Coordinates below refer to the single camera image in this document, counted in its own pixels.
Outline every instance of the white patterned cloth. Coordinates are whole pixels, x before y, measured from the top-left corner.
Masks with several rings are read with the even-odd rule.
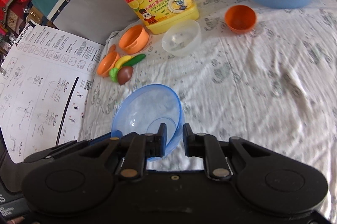
[[[329,183],[321,211],[336,222],[337,0],[312,0],[294,10],[252,0],[196,2],[201,46],[190,56],[174,57],[163,50],[163,35],[152,35],[131,81],[119,86],[95,76],[81,139],[110,132],[118,107],[136,89],[165,84],[178,94],[195,133],[224,141],[240,136],[320,170]],[[258,16],[255,29],[245,35],[233,34],[223,22],[227,8],[238,3]],[[111,34],[105,53],[125,30]],[[193,170],[203,163],[187,158],[181,141],[148,168]]]

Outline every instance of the instruction sheet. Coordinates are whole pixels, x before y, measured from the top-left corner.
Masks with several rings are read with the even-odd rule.
[[[27,24],[0,74],[0,128],[15,163],[77,139],[104,46]]]

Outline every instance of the bolt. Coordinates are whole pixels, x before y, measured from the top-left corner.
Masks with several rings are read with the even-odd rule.
[[[138,175],[138,172],[134,169],[124,169],[121,171],[121,176],[123,177],[135,177],[136,175]]]
[[[172,176],[171,176],[171,179],[172,179],[172,180],[178,180],[179,178],[180,178],[180,177],[179,177],[178,175],[172,175]]]
[[[224,168],[218,168],[213,170],[213,175],[217,177],[227,177],[230,175],[230,171]]]

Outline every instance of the light orange bowl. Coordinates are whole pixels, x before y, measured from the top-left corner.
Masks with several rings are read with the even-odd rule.
[[[236,34],[244,34],[253,30],[257,21],[256,14],[248,6],[236,5],[225,14],[225,23]]]
[[[109,76],[109,71],[114,68],[115,63],[119,58],[120,56],[116,51],[110,52],[98,65],[97,74],[102,77]]]
[[[119,40],[119,47],[127,54],[132,55],[141,51],[149,41],[149,34],[141,25],[131,27]]]

